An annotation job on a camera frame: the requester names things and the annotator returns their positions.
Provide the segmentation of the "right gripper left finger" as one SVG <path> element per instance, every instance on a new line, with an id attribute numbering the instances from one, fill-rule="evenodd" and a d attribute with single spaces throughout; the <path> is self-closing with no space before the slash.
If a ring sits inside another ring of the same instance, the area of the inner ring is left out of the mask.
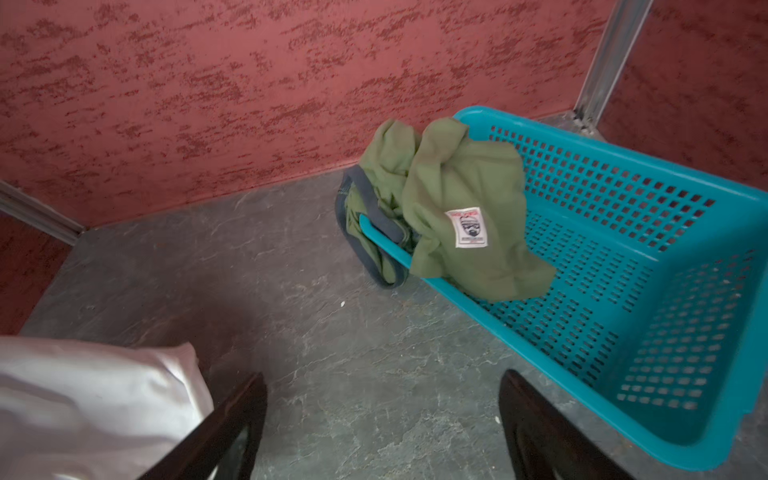
<path id="1" fill-rule="evenodd" d="M 250 375 L 143 479 L 249 479 L 263 436 L 268 389 Z"/>

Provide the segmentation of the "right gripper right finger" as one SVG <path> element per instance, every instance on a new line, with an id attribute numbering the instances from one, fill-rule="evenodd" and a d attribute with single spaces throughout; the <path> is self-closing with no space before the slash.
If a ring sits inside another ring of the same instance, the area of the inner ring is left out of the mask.
<path id="1" fill-rule="evenodd" d="M 629 479 L 520 373 L 503 374 L 498 407 L 517 479 Z"/>

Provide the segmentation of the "white tank top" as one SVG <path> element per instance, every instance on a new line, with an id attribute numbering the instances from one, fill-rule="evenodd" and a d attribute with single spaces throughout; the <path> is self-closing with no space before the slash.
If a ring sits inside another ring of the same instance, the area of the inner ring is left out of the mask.
<path id="1" fill-rule="evenodd" d="M 137 479 L 213 409 L 189 343 L 1 339 L 4 479 Z"/>

